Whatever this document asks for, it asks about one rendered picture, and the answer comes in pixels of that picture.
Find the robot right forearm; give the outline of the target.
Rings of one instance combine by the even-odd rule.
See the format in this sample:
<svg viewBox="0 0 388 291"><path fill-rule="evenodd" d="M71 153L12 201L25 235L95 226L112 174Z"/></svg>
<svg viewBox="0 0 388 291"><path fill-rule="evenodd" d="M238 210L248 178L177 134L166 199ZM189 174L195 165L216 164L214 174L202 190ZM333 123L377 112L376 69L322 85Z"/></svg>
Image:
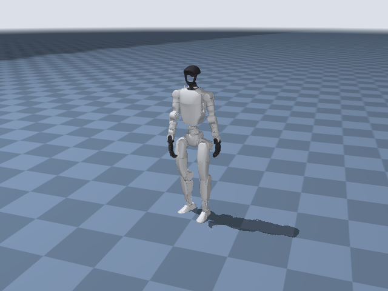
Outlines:
<svg viewBox="0 0 388 291"><path fill-rule="evenodd" d="M177 125L177 122L173 119L170 119L169 117L169 131L168 131L168 135L167 135L167 139L168 139L168 136L171 135L172 136L172 141L174 140L175 138L175 132L176 132L176 125Z"/></svg>

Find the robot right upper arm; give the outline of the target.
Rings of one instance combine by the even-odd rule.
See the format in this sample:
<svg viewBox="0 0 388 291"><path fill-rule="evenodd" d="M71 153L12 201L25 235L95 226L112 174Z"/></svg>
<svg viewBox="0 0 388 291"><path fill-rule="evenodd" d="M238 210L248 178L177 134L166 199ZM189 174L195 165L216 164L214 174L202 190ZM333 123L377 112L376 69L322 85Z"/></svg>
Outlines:
<svg viewBox="0 0 388 291"><path fill-rule="evenodd" d="M172 102L173 111L170 113L169 117L170 117L170 119L173 119L173 120L178 120L179 119L179 110L180 110L179 92L180 92L180 90L174 90L173 93L172 93L172 97L173 97L173 102Z"/></svg>

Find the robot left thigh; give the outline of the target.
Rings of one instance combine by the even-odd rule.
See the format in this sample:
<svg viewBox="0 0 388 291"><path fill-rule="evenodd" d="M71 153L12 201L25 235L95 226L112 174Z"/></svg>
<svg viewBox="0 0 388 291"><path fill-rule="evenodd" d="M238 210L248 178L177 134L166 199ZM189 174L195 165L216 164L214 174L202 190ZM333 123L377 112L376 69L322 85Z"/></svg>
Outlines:
<svg viewBox="0 0 388 291"><path fill-rule="evenodd" d="M211 149L213 149L213 144L211 141L205 138L199 139L197 161L200 182L205 181L206 183L208 180L210 162L209 151L211 151Z"/></svg>

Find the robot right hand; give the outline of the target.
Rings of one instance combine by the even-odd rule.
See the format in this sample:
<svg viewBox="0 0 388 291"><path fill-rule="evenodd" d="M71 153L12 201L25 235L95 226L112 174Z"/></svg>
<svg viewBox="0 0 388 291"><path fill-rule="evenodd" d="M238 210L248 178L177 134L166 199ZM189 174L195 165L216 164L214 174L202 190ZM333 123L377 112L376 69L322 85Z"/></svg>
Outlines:
<svg viewBox="0 0 388 291"><path fill-rule="evenodd" d="M173 158L176 158L177 155L175 155L174 151L173 151L173 142L174 142L174 140L172 141L172 136L171 135L168 136L168 141L167 142L169 143L170 156L172 156Z"/></svg>

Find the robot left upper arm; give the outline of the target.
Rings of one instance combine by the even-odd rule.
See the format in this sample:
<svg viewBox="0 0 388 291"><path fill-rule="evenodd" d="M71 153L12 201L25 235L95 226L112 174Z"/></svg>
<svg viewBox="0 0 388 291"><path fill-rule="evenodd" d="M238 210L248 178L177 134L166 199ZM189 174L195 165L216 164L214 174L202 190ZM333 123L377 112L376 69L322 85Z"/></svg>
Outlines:
<svg viewBox="0 0 388 291"><path fill-rule="evenodd" d="M206 107L208 111L207 122L215 123L215 105L214 105L214 95L209 91L202 91L202 99L206 102Z"/></svg>

